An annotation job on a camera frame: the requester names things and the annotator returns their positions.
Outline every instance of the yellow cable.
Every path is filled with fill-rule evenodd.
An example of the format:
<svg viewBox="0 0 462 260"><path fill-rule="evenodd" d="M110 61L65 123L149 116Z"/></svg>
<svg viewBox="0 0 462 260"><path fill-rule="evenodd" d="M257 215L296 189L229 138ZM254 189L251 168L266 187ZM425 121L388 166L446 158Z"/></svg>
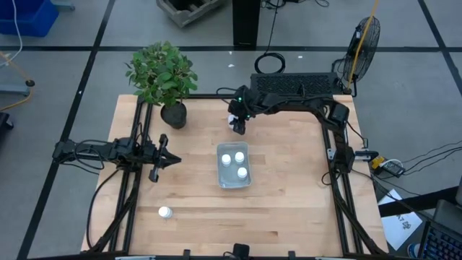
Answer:
<svg viewBox="0 0 462 260"><path fill-rule="evenodd" d="M8 62L8 64L11 64L11 65L21 74L21 76L22 76L26 81L27 81L27 80L31 80L30 77L28 77L28 75L27 75L21 68L18 67L18 65L16 65L12 60L10 60L10 59L9 59L4 53L2 53L1 51L0 51L0 56L2 56L4 59L6 59L6 61ZM19 102L16 102L16 103L14 103L14 104L11 104L11 105L7 105L7 106L5 106L5 107L3 107L3 108L0 108L0 112L5 111L6 109L13 108L13 107L15 107L15 106L17 106L17 105L21 105L21 104L23 104L23 103L26 103L26 102L32 97L33 91L34 91L34 89L31 87L31 88L30 88L29 95L28 95L25 99L23 99L23 100L21 100L21 101L19 101Z"/></svg>
<svg viewBox="0 0 462 260"><path fill-rule="evenodd" d="M361 51L362 42L363 42L364 39L366 38L366 34L367 34L367 31L369 30L370 22L372 21L372 19L373 19L373 17L374 17L375 10L377 9L377 5L378 5L378 0L375 0L374 7L372 8L372 12L370 13L369 19L367 20L367 23L366 23L366 28L364 29L364 33L362 34L361 40L359 40L358 49L356 50L356 53L355 53L355 55L354 55L352 72L349 74L349 77L348 77L348 85L346 86L346 88L347 88L348 90L349 90L349 88L350 88L349 85L351 84L352 79L353 79L354 70L356 69L356 62L357 62L357 60L358 60L359 52Z"/></svg>

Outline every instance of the wooden tabletop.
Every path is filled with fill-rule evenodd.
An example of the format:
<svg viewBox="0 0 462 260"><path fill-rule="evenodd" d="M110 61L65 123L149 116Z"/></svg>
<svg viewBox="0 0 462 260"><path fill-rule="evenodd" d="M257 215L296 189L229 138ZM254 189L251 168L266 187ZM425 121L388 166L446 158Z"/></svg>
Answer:
<svg viewBox="0 0 462 260"><path fill-rule="evenodd" d="M352 98L336 99L349 107L349 122L359 131ZM169 152L183 161L161 170L158 183L148 179L152 166L144 167L130 254L181 255L183 249L191 249L192 255L217 256L231 251L234 243L245 243L252 256L287 256L288 251L296 251L297 256L341 256L331 188L321 183L327 172L321 125L313 115L261 115L247 122L247 131L240 136L228 128L227 104L221 100L184 103L188 123L181 130L162 121L160 108L153 110L149 135L158 145L159 135L167 134ZM130 135L135 107L136 97L119 96L110 141ZM360 138L349 133L350 145L358 150ZM247 188L224 190L217 180L217 145L236 141L249 145L253 182ZM365 162L356 162L353 168L369 173ZM113 170L107 164L98 185ZM95 200L93 243L113 219L121 176L109 181ZM358 220L386 250L371 180L356 173L349 177ZM173 210L171 219L158 215L161 206ZM350 251L354 251L349 225L347 231Z"/></svg>

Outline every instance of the concrete floor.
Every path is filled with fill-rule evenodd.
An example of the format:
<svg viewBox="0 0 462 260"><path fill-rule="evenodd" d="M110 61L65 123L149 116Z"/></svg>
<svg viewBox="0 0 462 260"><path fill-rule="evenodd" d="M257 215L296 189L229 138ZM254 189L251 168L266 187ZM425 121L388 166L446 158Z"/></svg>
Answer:
<svg viewBox="0 0 462 260"><path fill-rule="evenodd" d="M26 46L55 46L23 51L16 59L36 81L32 100L8 111L15 128L0 145L0 251L2 259L16 258L51 164L82 72L95 42L108 0L78 0L75 12L62 12L45 38L24 37ZM279 10L273 46L347 46L357 23L368 16L370 0L330 0L329 8L314 1L288 3ZM458 0L426 0L440 34L458 68L462 68L462 17ZM179 29L152 0L116 0L101 46L146 46L169 40L177 46L231 46L231 4ZM258 44L267 44L273 11L262 9ZM381 1L376 17L381 23L381 47L438 47L417 0ZM0 50L17 46L14 36L0 35ZM81 46L54 51L59 46ZM443 54L378 52L359 83L355 98L362 133L370 148L386 157L406 160L460 139L462 97ZM71 139L107 139L116 99L132 93L124 77L132 52L99 51L92 66ZM286 72L327 72L344 53L282 51ZM261 52L186 52L199 75L197 93L218 87L250 84L253 62ZM273 71L279 62L261 62ZM0 69L0 81L23 80L9 67ZM20 97L2 95L0 106ZM455 153L420 173L389 181L425 194L456 185L462 173ZM60 167L29 257L77 254L82 244L89 202L97 177L76 168ZM410 196L403 191L403 197Z"/></svg>

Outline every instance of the potted plant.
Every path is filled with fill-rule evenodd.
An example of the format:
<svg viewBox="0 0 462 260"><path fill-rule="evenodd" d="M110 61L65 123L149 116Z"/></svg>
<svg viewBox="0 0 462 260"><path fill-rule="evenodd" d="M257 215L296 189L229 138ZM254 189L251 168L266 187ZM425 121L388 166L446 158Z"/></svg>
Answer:
<svg viewBox="0 0 462 260"><path fill-rule="evenodd" d="M197 90L197 75L191 71L193 63L168 41L155 43L133 54L126 76L138 89L134 94L144 101L162 105L162 120L174 129L186 125L187 110L183 98L190 90Z"/></svg>

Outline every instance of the metal tray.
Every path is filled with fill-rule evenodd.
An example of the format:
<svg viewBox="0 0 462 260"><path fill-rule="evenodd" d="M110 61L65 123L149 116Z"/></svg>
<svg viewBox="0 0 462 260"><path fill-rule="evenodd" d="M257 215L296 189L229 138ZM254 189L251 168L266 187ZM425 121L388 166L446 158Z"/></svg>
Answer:
<svg viewBox="0 0 462 260"><path fill-rule="evenodd" d="M238 165L234 159L237 152L242 152L245 159L242 164ZM231 164L228 167L223 166L222 156L230 155ZM241 179L237 176L237 169L244 167L247 169L247 178ZM224 189L238 189L249 186L252 183L250 172L250 162L248 158L248 144L246 142L228 142L218 144L217 146L217 168L218 184Z"/></svg>

